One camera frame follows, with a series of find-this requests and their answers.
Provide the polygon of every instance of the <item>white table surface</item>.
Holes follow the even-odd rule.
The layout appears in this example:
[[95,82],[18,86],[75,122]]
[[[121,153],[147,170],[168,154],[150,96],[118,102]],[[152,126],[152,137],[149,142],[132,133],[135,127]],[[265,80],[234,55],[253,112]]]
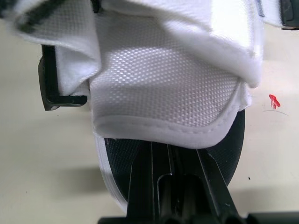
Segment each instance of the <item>white table surface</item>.
[[[299,210],[299,31],[265,30],[263,80],[252,90],[229,186],[242,215]],[[100,174],[88,107],[45,112],[41,47],[11,36],[2,23],[0,40],[0,223],[95,224],[123,216]],[[264,112],[269,94],[287,115]]]

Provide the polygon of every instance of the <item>white mesh fabric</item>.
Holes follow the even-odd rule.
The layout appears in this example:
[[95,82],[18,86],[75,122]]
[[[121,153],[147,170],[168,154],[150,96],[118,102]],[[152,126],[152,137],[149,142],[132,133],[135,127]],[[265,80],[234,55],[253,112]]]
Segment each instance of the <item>white mesh fabric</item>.
[[[194,148],[213,145],[226,135],[231,124],[219,125],[220,134],[207,144],[200,139],[206,138],[206,133],[213,135],[213,130],[205,132],[200,128],[207,129],[217,120],[224,123],[228,110],[233,111],[233,121],[241,101],[247,97],[239,95],[238,77],[195,58],[153,18],[104,13],[97,16],[96,24],[102,70],[90,79],[90,91],[98,134]],[[134,120],[134,127],[129,127],[132,122],[128,118]],[[158,139],[150,132],[142,137],[138,126],[144,127],[147,119],[160,122],[162,129],[167,124],[182,126],[196,140],[188,145],[174,142],[185,137],[180,130],[177,135],[173,133],[171,140],[162,133]]]

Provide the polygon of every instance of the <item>white fabric pad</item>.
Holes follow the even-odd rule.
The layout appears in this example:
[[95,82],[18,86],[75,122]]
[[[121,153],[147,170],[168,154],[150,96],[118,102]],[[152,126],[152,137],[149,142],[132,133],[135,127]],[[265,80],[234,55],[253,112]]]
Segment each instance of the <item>white fabric pad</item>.
[[[43,0],[20,0],[11,27]],[[187,148],[217,144],[259,84],[255,0],[66,0],[22,37],[55,45],[62,95],[88,95],[106,138]]]
[[99,135],[204,148],[248,106],[244,81],[194,57],[154,19],[104,13],[96,24],[102,70],[90,91]]

